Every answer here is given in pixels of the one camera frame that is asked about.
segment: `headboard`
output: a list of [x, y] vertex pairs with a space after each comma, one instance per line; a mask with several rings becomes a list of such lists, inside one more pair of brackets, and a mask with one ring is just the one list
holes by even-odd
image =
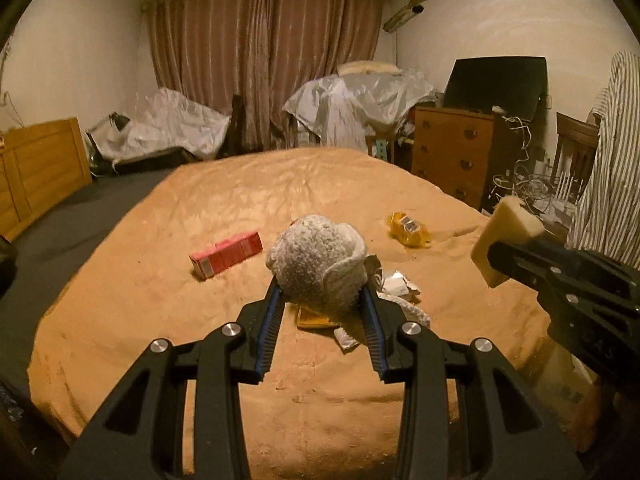
[[0, 235], [9, 241], [91, 183], [74, 117], [0, 134]]

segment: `striped cloth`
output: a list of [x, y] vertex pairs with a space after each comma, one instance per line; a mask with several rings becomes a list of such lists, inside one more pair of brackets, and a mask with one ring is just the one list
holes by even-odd
[[640, 58], [623, 50], [611, 62], [593, 173], [566, 246], [590, 249], [640, 269]]

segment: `red box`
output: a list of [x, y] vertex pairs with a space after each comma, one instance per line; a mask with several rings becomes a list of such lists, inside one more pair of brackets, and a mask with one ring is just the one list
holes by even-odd
[[210, 278], [229, 267], [262, 252], [258, 231], [237, 234], [213, 247], [189, 255], [193, 269], [201, 278]]

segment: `gray mattress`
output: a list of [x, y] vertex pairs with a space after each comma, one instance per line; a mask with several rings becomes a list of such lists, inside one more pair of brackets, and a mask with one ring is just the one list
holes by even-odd
[[98, 179], [18, 237], [18, 272], [0, 300], [3, 381], [29, 395], [27, 367], [40, 318], [120, 219], [171, 171]]

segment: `silver bolt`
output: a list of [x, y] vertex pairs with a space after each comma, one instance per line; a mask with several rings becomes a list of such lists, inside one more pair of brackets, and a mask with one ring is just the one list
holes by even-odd
[[235, 335], [238, 335], [241, 330], [242, 330], [242, 327], [238, 325], [238, 323], [227, 323], [225, 326], [222, 327], [222, 333], [228, 337], [233, 337]]
[[407, 321], [402, 325], [402, 331], [407, 335], [416, 335], [422, 331], [422, 327], [413, 321]]
[[481, 337], [480, 339], [476, 339], [475, 342], [476, 348], [481, 352], [490, 352], [494, 345], [488, 339]]
[[169, 342], [166, 339], [156, 339], [155, 341], [151, 342], [149, 348], [151, 348], [151, 351], [154, 354], [161, 354], [167, 348], [169, 348]]

